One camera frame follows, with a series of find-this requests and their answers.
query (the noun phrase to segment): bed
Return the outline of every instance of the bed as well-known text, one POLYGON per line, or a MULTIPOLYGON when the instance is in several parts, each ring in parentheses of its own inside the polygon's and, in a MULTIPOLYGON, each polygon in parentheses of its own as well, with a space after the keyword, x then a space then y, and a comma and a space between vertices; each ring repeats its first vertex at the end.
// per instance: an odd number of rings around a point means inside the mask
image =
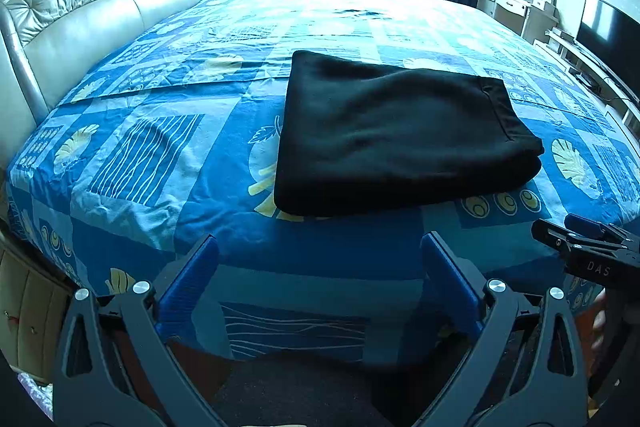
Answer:
POLYGON ((563 287, 578 313, 599 288, 566 276, 531 223, 640 216, 640 160, 616 122, 478 10, 442 0, 129 1, 0 0, 8 221, 98 295, 153 280, 212 233, 219 265, 173 333, 192 347, 237 360, 299 349, 418 363, 451 332, 420 261, 425 232, 518 291, 563 287), (281 212, 274 173, 300 49, 501 78, 543 140, 543 168, 509 193, 332 219, 281 212))

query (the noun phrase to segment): striped pattern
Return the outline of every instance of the striped pattern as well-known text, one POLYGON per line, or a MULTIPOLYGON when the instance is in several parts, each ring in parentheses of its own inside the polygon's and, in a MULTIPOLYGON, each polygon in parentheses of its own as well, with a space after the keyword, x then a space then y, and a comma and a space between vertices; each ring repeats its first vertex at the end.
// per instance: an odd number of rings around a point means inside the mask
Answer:
POLYGON ((89 191, 153 206, 202 116, 139 119, 98 170, 89 191))
POLYGON ((348 362, 361 362, 365 328, 361 317, 334 317, 220 303, 226 334, 236 360, 273 351, 317 351, 348 362))

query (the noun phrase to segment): blue gripper pad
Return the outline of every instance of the blue gripper pad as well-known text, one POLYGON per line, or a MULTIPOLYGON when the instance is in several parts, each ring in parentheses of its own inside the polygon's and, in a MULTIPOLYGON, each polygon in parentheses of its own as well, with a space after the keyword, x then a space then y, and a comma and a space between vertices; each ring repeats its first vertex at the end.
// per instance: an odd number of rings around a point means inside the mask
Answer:
POLYGON ((591 219, 576 216, 575 214, 566 215, 564 218, 564 226, 567 229, 572 230, 572 232, 579 233, 589 239, 601 241, 604 237, 600 223, 596 223, 591 219))
POLYGON ((163 341, 179 336, 191 322, 191 312, 218 269, 219 257, 218 243, 209 236, 158 301, 156 332, 163 341))
POLYGON ((480 315, 481 301, 453 262, 453 253, 430 233, 422 236, 420 250, 424 268, 441 296, 447 315, 458 330, 466 333, 472 341, 478 340, 484 327, 480 315))

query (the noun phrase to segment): television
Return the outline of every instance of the television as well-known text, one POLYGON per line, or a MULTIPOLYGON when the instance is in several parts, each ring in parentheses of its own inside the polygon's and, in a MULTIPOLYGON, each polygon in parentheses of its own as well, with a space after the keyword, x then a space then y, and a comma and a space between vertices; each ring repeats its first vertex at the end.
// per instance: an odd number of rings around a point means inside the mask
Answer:
POLYGON ((586 0, 576 41, 613 73, 612 79, 640 103, 640 23, 603 0, 586 0))

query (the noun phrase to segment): hand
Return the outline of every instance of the hand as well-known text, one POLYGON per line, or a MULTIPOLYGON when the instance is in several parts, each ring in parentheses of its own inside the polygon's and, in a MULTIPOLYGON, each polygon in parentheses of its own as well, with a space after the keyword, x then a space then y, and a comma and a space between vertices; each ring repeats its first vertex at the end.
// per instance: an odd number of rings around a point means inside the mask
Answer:
MULTIPOLYGON (((593 301, 594 304, 604 308, 607 301, 606 290, 602 290, 593 301)), ((640 325, 640 303, 627 304, 623 313, 626 323, 631 325, 640 325)), ((595 341, 591 344, 591 349, 597 354, 604 342, 604 326, 607 323, 607 315, 604 309, 600 310, 593 320, 593 334, 595 341)))

